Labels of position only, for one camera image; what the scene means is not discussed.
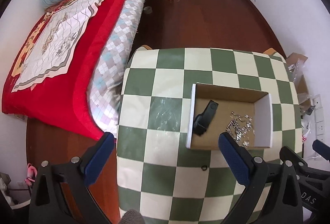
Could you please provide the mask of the black smart watch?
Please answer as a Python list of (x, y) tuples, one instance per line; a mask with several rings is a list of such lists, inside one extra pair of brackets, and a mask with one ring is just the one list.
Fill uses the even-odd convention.
[(209, 128), (218, 108), (218, 103), (210, 100), (204, 111), (198, 114), (193, 120), (192, 132), (202, 136)]

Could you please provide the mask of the red white plastic bag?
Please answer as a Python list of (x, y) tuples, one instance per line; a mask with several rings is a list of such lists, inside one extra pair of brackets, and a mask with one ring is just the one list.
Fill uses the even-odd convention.
[(305, 143), (311, 133), (311, 121), (302, 120), (302, 143)]

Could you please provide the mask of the white power strip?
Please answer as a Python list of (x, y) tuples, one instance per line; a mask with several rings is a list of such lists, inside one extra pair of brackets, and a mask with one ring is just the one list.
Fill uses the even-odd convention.
[(325, 142), (325, 123), (324, 123), (324, 112), (321, 101), (321, 96), (318, 94), (313, 98), (314, 103), (314, 117), (316, 123), (316, 137), (321, 142)]

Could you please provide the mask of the pink plush toy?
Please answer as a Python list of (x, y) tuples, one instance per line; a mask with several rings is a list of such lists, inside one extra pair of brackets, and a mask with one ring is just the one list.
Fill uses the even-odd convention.
[(32, 187), (35, 179), (37, 177), (38, 171), (36, 167), (34, 167), (31, 163), (27, 164), (27, 177), (25, 179), (25, 183), (28, 187)]

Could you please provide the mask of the open cardboard box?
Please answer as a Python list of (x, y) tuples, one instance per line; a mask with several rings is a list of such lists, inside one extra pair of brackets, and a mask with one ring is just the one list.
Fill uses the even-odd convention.
[[(208, 130), (198, 136), (192, 132), (193, 120), (210, 100), (218, 103)], [(240, 146), (248, 149), (271, 148), (273, 144), (273, 109), (270, 93), (194, 83), (186, 147), (191, 150), (218, 150), (218, 138), (228, 132)]]

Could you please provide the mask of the brown cardboard carton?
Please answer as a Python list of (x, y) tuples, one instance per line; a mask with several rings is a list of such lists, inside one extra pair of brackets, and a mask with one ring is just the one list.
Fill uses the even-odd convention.
[(308, 86), (304, 77), (305, 62), (307, 56), (293, 52), (286, 59), (290, 78), (293, 80), (295, 89), (298, 95), (298, 103), (301, 115), (310, 115), (313, 111), (311, 103), (311, 95), (309, 94)]

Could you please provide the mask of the green checkered tablecloth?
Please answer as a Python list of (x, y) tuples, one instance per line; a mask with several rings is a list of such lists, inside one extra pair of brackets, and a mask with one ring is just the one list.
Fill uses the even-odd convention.
[(302, 152), (299, 102), (279, 53), (139, 50), (124, 73), (117, 140), (119, 210), (146, 223), (220, 223), (240, 185), (218, 138), (251, 121), (252, 156), (280, 164)]

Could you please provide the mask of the red floral blanket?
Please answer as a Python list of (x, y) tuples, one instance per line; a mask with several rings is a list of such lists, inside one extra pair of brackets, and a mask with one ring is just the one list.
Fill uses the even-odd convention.
[(63, 0), (45, 9), (19, 50), (2, 112), (98, 140), (87, 90), (125, 0)]

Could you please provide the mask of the checkered mattress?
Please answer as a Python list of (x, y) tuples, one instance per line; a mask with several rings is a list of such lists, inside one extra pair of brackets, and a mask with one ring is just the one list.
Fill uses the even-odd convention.
[(124, 72), (145, 0), (125, 0), (87, 90), (90, 114), (104, 132), (117, 134)]

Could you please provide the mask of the tape roll on floor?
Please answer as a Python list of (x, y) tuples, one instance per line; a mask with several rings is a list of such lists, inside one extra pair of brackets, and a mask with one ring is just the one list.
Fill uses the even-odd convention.
[(143, 8), (143, 12), (145, 14), (151, 14), (153, 12), (153, 9), (152, 9), (151, 6), (146, 6), (146, 7)]

